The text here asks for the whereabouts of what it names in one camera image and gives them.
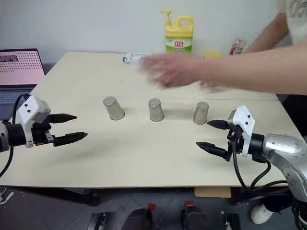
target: metal cup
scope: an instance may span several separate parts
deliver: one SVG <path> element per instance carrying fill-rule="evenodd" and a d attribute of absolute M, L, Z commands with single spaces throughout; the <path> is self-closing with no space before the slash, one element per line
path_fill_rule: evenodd
<path fill-rule="evenodd" d="M 199 102 L 197 104 L 193 121 L 198 125 L 203 125 L 207 122 L 209 105 L 206 102 Z"/>
<path fill-rule="evenodd" d="M 104 105 L 112 120 L 117 121 L 125 116 L 124 110 L 120 107 L 115 97 L 106 97 L 104 99 Z"/>
<path fill-rule="evenodd" d="M 148 102 L 149 106 L 149 117 L 154 122 L 162 121 L 164 114 L 161 107 L 161 102 L 159 99 L 151 99 Z"/>

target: white sneaker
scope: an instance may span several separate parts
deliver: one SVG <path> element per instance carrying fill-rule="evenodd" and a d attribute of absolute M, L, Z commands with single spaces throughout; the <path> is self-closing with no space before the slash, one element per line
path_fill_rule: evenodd
<path fill-rule="evenodd" d="M 273 212 L 267 210 L 264 204 L 255 206 L 250 212 L 250 218 L 255 224 L 263 224 L 272 217 Z"/>

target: beige tabletop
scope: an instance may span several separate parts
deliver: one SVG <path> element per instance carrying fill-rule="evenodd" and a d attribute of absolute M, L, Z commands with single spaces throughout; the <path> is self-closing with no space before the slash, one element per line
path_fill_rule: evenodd
<path fill-rule="evenodd" d="M 212 93 L 198 84 L 161 89 L 150 84 L 138 66 L 122 63 L 123 54 L 69 52 L 33 90 L 52 113 L 68 113 L 78 119 L 52 125 L 61 136 L 87 132 L 81 141 L 66 146 L 15 148 L 11 166 L 0 184 L 40 187 L 170 187 L 240 186 L 231 162 L 201 150 L 195 142 L 227 146 L 227 131 L 193 123 L 196 104 L 209 104 L 208 120 L 227 119 L 246 105 L 256 120 L 255 132 L 299 132 L 270 93 L 226 89 Z M 103 99 L 115 96 L 125 117 L 112 121 Z M 162 122 L 149 119 L 148 101 L 159 98 L 165 113 Z M 8 152 L 0 154 L 0 167 Z M 247 184 L 265 168 L 251 157 L 238 157 Z M 260 181 L 283 179 L 275 167 Z"/>

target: yellow bottle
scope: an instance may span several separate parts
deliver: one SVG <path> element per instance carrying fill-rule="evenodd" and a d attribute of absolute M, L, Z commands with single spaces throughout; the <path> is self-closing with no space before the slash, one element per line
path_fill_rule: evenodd
<path fill-rule="evenodd" d="M 172 24 L 170 10 L 161 11 L 167 14 L 165 21 L 165 46 L 167 53 L 192 52 L 192 39 L 194 30 L 194 19 L 191 16 L 179 16 Z M 181 24 L 181 21 L 189 21 L 189 25 Z"/>

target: white wall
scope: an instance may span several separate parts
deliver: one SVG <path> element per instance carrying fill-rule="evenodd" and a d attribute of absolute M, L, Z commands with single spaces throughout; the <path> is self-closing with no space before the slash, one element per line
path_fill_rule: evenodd
<path fill-rule="evenodd" d="M 276 0 L 0 1 L 0 48 L 37 47 L 44 63 L 66 51 L 163 51 L 167 8 L 173 21 L 194 17 L 194 53 L 228 53 L 235 37 L 253 41 L 276 14 Z"/>

